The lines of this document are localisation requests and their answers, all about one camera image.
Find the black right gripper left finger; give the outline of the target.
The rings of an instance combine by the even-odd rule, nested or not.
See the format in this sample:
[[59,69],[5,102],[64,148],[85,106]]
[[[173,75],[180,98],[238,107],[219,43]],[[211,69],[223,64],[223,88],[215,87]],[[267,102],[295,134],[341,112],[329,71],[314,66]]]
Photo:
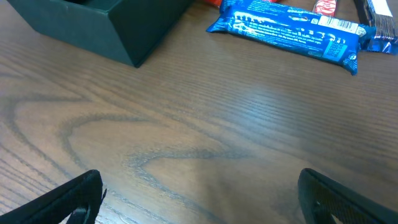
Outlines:
[[4,224],[94,224],[106,196],[98,170],[89,170],[35,200],[1,215]]

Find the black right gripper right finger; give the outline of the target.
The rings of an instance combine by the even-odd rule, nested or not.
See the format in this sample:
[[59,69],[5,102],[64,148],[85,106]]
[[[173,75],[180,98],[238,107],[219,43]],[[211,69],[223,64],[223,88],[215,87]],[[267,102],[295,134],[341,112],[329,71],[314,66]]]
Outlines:
[[310,168],[300,172],[298,199],[307,223],[397,224],[397,212]]

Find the red snack bag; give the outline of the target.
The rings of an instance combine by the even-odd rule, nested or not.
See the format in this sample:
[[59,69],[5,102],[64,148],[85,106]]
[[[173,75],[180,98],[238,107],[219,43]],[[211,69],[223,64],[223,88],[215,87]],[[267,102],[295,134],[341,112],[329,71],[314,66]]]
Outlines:
[[209,4],[211,6],[219,8],[223,0],[200,0],[200,1],[205,4]]

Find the blue Oreo cookie pack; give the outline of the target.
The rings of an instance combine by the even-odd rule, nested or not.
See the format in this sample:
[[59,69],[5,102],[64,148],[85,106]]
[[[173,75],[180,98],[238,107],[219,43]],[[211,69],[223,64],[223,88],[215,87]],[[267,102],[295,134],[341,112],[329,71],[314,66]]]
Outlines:
[[358,72],[358,52],[375,27],[315,14],[264,0],[223,1],[219,18],[207,29],[263,42],[289,52]]

